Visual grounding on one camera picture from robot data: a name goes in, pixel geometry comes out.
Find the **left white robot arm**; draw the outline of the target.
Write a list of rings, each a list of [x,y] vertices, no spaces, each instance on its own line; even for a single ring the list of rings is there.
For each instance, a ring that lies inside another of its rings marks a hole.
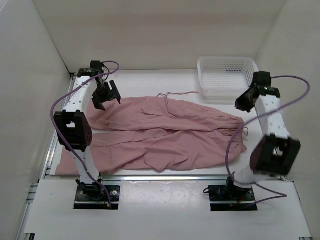
[[[81,68],[76,76],[71,92],[59,98],[51,107],[50,118],[57,132],[59,143],[71,153],[80,178],[77,185],[80,190],[98,201],[101,198],[111,201],[110,193],[103,185],[90,150],[93,133],[86,118],[90,103],[97,110],[105,110],[104,103],[121,101],[121,95],[109,75],[116,73],[106,65],[108,61],[93,60],[88,68]]]

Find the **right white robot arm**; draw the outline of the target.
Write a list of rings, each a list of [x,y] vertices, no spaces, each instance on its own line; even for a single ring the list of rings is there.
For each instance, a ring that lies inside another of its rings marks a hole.
[[[271,74],[258,71],[248,90],[235,101],[240,111],[255,109],[263,136],[251,153],[249,165],[227,178],[224,193],[230,200],[243,197],[268,177],[287,176],[291,171],[301,143],[285,126],[280,98],[279,89],[272,87]]]

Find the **pink trousers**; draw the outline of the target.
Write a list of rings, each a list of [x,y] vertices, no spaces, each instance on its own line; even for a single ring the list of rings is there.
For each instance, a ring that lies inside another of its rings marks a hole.
[[[246,151],[241,117],[184,100],[129,97],[89,104],[90,150],[102,174],[119,170],[191,171],[236,161]]]

